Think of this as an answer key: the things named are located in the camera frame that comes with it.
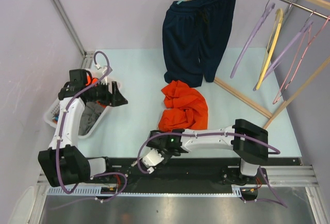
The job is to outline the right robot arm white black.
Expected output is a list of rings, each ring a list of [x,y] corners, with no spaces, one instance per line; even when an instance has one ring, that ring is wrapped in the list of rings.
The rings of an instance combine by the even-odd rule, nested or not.
[[[258,167],[269,158],[268,132],[245,120],[237,119],[235,124],[217,130],[174,129],[171,132],[151,131],[146,146],[150,151],[141,162],[149,174],[166,160],[197,150],[230,150],[240,157],[238,178],[251,183]]]

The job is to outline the orange shorts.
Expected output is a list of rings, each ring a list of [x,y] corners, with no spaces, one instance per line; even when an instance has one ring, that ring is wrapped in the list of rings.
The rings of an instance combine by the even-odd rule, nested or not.
[[[171,81],[161,92],[166,108],[158,123],[159,130],[171,132],[175,129],[208,128],[208,105],[196,89],[181,81]]]

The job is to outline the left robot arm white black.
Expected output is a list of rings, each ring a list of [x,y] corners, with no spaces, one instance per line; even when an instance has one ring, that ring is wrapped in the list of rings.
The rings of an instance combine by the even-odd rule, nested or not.
[[[49,147],[39,152],[38,162],[52,187],[84,183],[96,176],[107,183],[114,170],[107,158],[86,158],[78,149],[81,117],[89,102],[105,107],[126,105],[116,81],[109,81],[110,69],[69,71],[69,81],[58,93],[59,116]]]

